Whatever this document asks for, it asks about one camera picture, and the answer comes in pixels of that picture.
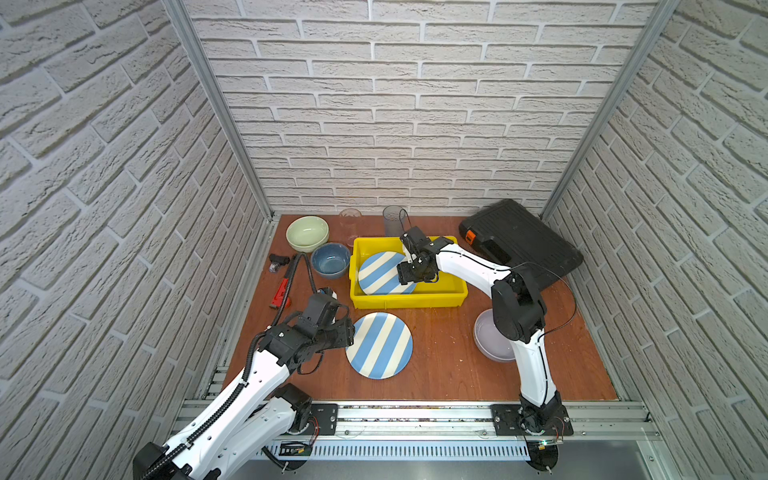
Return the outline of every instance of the wooden table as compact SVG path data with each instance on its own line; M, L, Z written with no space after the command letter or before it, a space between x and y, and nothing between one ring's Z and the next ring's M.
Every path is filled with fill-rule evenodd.
M298 215L280 218L271 253L292 255L285 232ZM323 217L330 227L329 241L341 241L339 218ZM458 237L458 224L462 217L413 217L412 223L421 227L426 235L452 235ZM362 217L359 222L361 237L381 237L384 234L380 216ZM460 240L459 244L470 251ZM272 322L275 310L269 304L283 279L285 268L279 273L262 274L253 302L250 305L240 340L227 373L226 382L233 379L245 364L251 339L264 331ZM315 273L315 283L330 286L339 300L349 305L350 316L357 321L375 310L357 310L349 300L349 277L325 280ZM482 400L515 401L520 393L520 378L514 363L497 363L487 359L478 350L472 335L475 319L483 310L491 308L491 300L482 292L468 286L469 295L457 308L424 308L387 310L401 318L413 336L413 355L399 374L384 380L367 379L358 374L346 359L343 349L326 352L321 367L306 376L293 375L291 383L315 399L382 399L382 400ZM293 301L287 313L302 310L310 294L306 268L302 264L296 272L291 289ZM568 288L557 282L543 293L547 304L547 330L566 322L573 313L574 301ZM592 338L580 313L570 325L545 337L547 356L555 385L563 400L616 399L611 381L605 371ZM310 371L317 357L305 367Z

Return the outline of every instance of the green bowl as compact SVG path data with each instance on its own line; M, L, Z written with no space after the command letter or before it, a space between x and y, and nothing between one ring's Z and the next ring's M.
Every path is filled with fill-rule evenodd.
M328 223L320 217L301 217L288 226L286 239L298 252L313 252L328 241Z

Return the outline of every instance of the ventilation grille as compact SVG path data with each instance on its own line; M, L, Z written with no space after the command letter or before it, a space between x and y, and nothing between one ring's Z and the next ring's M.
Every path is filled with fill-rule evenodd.
M282 457L277 453L280 442L272 442L270 451L281 460L449 460L452 462L494 460L529 460L525 442L520 440L485 441L383 441L383 440L318 440L312 455ZM264 458L259 451L256 459Z

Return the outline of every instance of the clear glass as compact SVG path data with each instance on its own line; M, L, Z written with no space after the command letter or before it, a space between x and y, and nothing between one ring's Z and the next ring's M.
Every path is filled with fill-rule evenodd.
M405 233L402 221L406 218L406 209L397 205L384 207L384 237L399 237Z
M357 224L360 217L362 217L362 214L356 208L345 208L339 212L341 242L349 248L354 247L355 239L358 237Z

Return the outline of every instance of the white brick wall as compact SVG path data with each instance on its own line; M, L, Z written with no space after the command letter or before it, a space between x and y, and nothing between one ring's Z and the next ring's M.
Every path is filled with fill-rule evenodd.
M371 214L392 202L468 214L500 197L540 211L554 181L535 173L571 156L654 6L185 2L273 208ZM444 197L417 171L432 159ZM508 192L462 187L510 171ZM308 180L323 188L294 188Z
M551 221L686 478L768 475L764 15L683 0Z
M0 18L0 477L129 478L261 216L161 2Z

